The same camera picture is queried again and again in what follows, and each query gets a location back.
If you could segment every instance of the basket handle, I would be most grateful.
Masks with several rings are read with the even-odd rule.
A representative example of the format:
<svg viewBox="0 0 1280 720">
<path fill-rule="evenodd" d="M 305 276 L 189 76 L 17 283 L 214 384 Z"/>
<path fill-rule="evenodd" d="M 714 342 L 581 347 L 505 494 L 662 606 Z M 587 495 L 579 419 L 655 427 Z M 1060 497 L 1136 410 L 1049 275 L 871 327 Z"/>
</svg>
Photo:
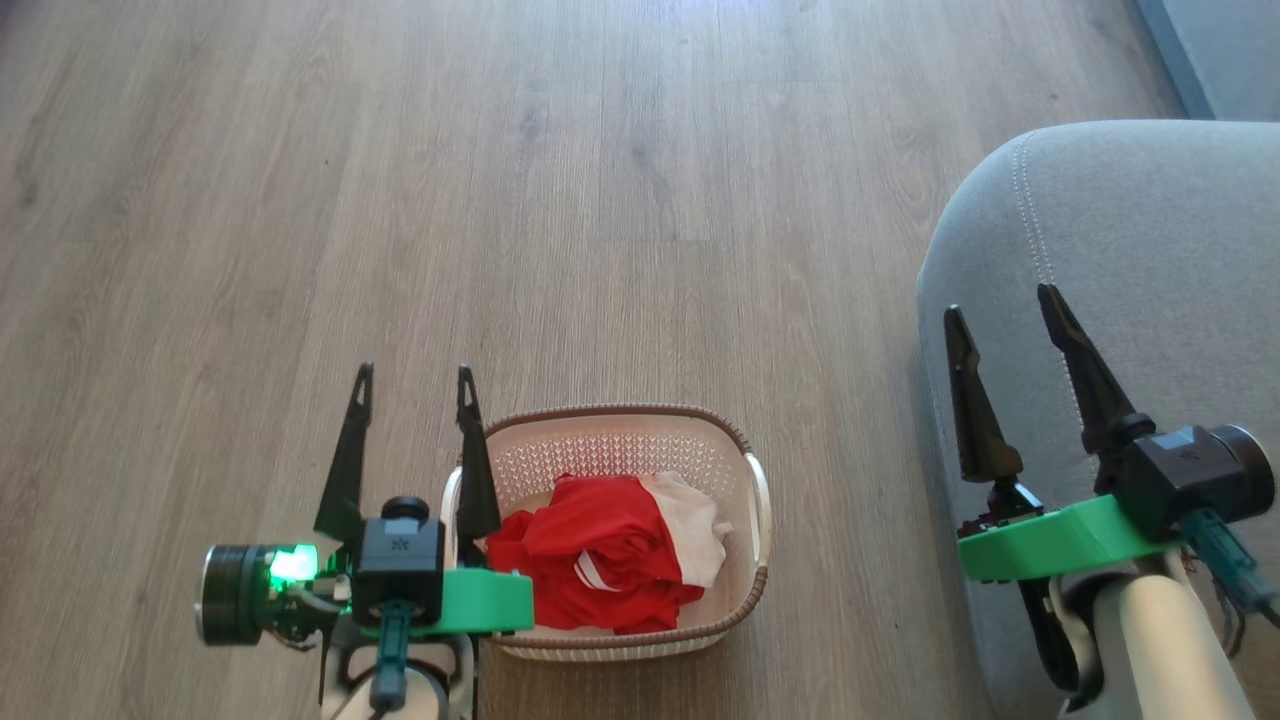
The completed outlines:
<svg viewBox="0 0 1280 720">
<path fill-rule="evenodd" d="M 751 528 L 751 539 L 755 546 L 755 562 L 758 568 L 769 566 L 769 555 L 773 552 L 773 505 L 769 501 L 769 483 L 764 479 L 764 468 L 751 452 L 744 452 L 742 459 L 751 466 L 755 477 L 755 492 L 751 507 L 751 519 L 755 527 Z"/>
<path fill-rule="evenodd" d="M 444 569 L 453 570 L 458 566 L 458 536 L 454 532 L 454 520 L 458 515 L 458 492 L 462 488 L 462 465 L 449 473 L 449 479 L 444 483 L 444 493 L 440 497 L 440 521 L 444 523 Z"/>
</svg>

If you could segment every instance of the white plastic basket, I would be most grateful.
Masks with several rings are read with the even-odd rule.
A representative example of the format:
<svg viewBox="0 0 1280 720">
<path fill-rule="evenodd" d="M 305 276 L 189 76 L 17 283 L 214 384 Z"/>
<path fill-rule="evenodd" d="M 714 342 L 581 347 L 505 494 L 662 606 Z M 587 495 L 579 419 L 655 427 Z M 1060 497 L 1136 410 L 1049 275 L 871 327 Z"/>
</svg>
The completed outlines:
<svg viewBox="0 0 1280 720">
<path fill-rule="evenodd" d="M 504 651 L 529 660 L 607 662 L 691 652 L 714 644 L 745 619 L 769 575 L 773 516 L 764 470 L 740 432 L 724 419 L 694 407 L 627 405 L 568 407 L 502 420 L 486 430 L 494 488 L 503 516 L 540 506 L 563 473 L 648 474 L 676 470 L 733 524 L 726 559 L 698 602 L 680 609 L 678 626 L 662 633 L 614 635 L 582 628 L 538 626 L 494 638 Z M 444 487 L 440 516 L 451 528 L 445 564 L 457 562 L 456 468 Z"/>
</svg>

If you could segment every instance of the brown basket rim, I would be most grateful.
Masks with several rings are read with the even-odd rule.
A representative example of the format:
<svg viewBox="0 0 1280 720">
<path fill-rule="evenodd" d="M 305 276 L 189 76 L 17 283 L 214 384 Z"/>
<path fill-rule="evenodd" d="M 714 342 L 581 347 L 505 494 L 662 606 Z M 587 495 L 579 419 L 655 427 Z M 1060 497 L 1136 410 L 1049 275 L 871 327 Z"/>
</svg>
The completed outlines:
<svg viewBox="0 0 1280 720">
<path fill-rule="evenodd" d="M 495 433 L 513 428 L 516 425 L 524 425 L 526 423 L 539 423 L 543 420 L 562 420 L 567 418 L 590 418 L 600 415 L 681 415 L 685 418 L 694 418 L 698 420 L 704 420 L 718 427 L 721 430 L 733 439 L 739 451 L 742 455 L 751 454 L 751 443 L 746 441 L 746 436 L 737 429 L 737 425 L 709 410 L 701 407 L 695 407 L 692 405 L 673 405 L 673 404 L 602 404 L 602 405 L 579 405 L 579 406 L 566 406 L 554 407 L 550 410 L 535 410 L 531 413 L 517 413 L 513 415 L 507 415 L 506 418 L 498 420 L 485 429 L 485 437 L 493 437 Z M 613 635 L 603 638 L 527 638 L 527 637 L 494 637 L 492 641 L 497 644 L 515 648 L 529 648 L 529 650 L 627 650 L 635 647 L 648 647 L 655 644 L 669 644 L 685 641 L 692 641 L 699 638 L 705 638 L 709 635 L 718 635 L 727 632 L 730 628 L 737 625 L 746 619 L 748 615 L 755 610 L 755 606 L 760 602 L 760 596 L 764 593 L 764 585 L 769 580 L 769 568 L 760 566 L 755 569 L 755 582 L 751 583 L 750 592 L 742 598 L 733 612 L 731 612 L 723 620 L 709 623 L 705 625 L 696 625 L 692 628 L 677 628 L 675 630 L 664 630 L 660 633 L 644 633 L 639 635 Z"/>
</svg>

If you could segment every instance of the gray couch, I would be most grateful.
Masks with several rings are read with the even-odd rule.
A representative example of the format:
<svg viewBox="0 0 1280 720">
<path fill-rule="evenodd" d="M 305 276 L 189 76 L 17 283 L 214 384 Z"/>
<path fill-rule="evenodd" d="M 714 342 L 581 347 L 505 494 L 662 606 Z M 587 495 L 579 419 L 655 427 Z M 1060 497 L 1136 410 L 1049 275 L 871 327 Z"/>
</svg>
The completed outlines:
<svg viewBox="0 0 1280 720">
<path fill-rule="evenodd" d="M 983 161 L 943 213 L 916 301 L 956 525 L 987 488 L 960 479 L 942 313 L 959 304 L 1023 482 L 1048 506 L 1091 497 L 1096 466 L 1036 301 L 1061 288 L 1130 400 L 1164 429 L 1235 423 L 1280 469 L 1280 124 L 1137 120 L 1046 128 Z M 1280 584 L 1280 510 L 1240 524 Z M 1202 598 L 1216 614 L 1211 593 Z M 1052 717 L 1014 585 L 968 585 L 978 660 L 1002 717 Z M 1280 716 L 1280 632 L 1251 624 L 1233 664 L 1258 717 Z"/>
</svg>

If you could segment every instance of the green 3d-printed bracket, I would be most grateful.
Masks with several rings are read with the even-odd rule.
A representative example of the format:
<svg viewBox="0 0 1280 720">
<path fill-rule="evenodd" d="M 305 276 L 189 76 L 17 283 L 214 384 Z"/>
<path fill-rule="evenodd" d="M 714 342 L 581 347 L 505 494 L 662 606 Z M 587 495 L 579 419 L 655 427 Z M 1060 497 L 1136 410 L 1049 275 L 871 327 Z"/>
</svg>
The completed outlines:
<svg viewBox="0 0 1280 720">
<path fill-rule="evenodd" d="M 534 626 L 534 583 L 521 575 L 507 575 L 480 568 L 458 568 L 444 573 L 440 621 L 430 628 L 411 628 L 410 637 L 426 638 L 474 633 L 513 633 Z M 361 628 L 376 638 L 378 628 Z"/>
<path fill-rule="evenodd" d="M 1152 543 L 1105 495 L 1033 520 L 960 541 L 960 564 L 973 580 L 1030 580 L 1079 573 L 1179 547 Z"/>
</svg>

